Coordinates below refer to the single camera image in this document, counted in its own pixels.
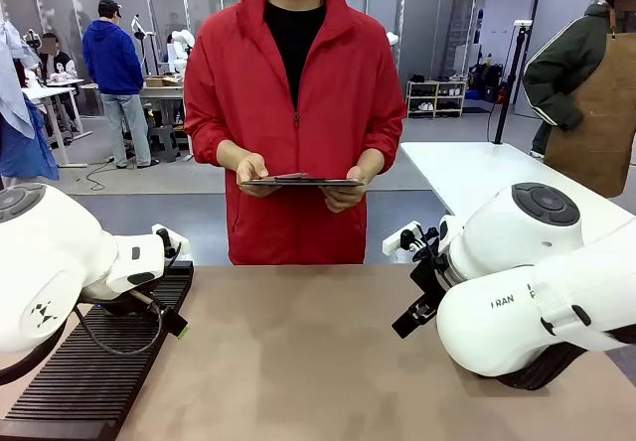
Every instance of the baseball cap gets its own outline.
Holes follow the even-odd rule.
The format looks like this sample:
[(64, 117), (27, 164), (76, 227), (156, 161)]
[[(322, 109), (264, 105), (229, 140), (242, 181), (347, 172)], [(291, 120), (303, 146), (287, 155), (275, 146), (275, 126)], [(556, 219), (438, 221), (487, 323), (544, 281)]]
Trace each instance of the baseball cap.
[(115, 14), (117, 17), (121, 17), (119, 4), (113, 0), (100, 0), (97, 6), (97, 14), (99, 14), (99, 17), (107, 17), (108, 19), (112, 19)]

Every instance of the man's right hand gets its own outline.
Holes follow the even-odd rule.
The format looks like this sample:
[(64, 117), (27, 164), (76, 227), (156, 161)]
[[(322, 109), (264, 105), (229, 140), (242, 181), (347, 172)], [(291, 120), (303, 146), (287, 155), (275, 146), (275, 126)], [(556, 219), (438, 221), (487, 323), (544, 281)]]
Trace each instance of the man's right hand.
[(269, 172), (265, 167), (265, 160), (263, 157), (258, 153), (249, 153), (238, 163), (237, 185), (246, 195), (253, 196), (255, 198), (265, 198), (280, 187), (242, 185), (241, 183), (252, 180), (260, 180), (261, 178), (266, 178), (268, 175)]

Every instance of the brown table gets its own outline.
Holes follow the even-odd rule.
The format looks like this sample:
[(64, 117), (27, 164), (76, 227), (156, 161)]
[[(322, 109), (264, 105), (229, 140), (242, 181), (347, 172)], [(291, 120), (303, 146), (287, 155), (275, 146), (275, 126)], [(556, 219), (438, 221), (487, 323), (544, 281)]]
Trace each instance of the brown table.
[(636, 389), (603, 354), (526, 392), (456, 366), (432, 324), (400, 340), (409, 270), (196, 268), (191, 330), (166, 341), (118, 439), (636, 439)]

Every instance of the man's left hand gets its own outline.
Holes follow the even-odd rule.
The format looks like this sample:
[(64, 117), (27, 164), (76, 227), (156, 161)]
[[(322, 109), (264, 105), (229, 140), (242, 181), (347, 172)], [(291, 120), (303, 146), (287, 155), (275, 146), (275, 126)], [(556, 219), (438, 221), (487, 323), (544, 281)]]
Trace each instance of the man's left hand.
[(349, 173), (347, 173), (347, 179), (360, 181), (361, 183), (364, 183), (364, 185), (354, 187), (321, 188), (325, 195), (327, 208), (329, 208), (329, 211), (333, 213), (341, 213), (344, 210), (354, 207), (367, 193), (369, 177), (365, 175), (362, 168), (354, 166), (351, 170), (349, 170)]

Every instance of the black shirt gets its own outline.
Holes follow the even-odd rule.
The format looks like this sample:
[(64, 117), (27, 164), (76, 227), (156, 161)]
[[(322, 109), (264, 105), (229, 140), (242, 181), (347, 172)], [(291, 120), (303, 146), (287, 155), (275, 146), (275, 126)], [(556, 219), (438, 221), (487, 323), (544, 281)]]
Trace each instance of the black shirt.
[(302, 70), (326, 15), (324, 5), (310, 11), (288, 11), (269, 2), (265, 6), (265, 23), (285, 64), (291, 101), (296, 109)]

